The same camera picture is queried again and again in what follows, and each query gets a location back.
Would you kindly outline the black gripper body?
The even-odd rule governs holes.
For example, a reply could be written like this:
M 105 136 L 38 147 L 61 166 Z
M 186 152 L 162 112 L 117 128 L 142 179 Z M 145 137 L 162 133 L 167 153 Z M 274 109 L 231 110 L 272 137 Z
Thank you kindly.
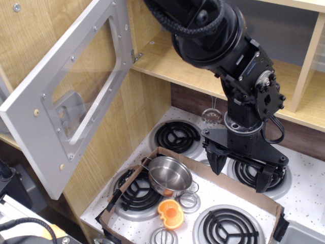
M 265 165 L 284 166 L 289 159 L 261 135 L 262 127 L 249 132 L 239 132 L 233 128 L 204 129 L 202 136 L 204 144 L 215 143 L 227 148 L 230 153 L 227 157 L 254 168 L 263 168 Z

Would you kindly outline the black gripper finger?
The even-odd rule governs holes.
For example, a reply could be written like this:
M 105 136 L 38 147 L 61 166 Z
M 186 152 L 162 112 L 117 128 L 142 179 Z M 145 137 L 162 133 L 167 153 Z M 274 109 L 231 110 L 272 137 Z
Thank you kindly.
M 212 171 L 216 175 L 220 175 L 230 151 L 215 143 L 204 144 L 204 148 Z
M 256 192 L 264 193 L 269 187 L 274 187 L 282 182 L 284 176 L 284 166 L 265 165 L 257 172 Z

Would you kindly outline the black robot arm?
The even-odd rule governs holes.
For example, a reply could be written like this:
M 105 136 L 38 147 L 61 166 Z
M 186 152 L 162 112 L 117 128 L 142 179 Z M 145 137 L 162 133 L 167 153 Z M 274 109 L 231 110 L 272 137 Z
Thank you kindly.
M 284 177 L 288 158 L 268 139 L 266 123 L 283 132 L 275 113 L 283 108 L 273 62 L 246 32 L 241 11 L 226 1 L 146 1 L 156 20 L 171 33 L 178 55 L 211 71 L 227 98 L 225 129 L 206 129 L 204 148 L 212 171 L 220 174 L 227 158 L 257 170 L 255 190 L 264 193 Z

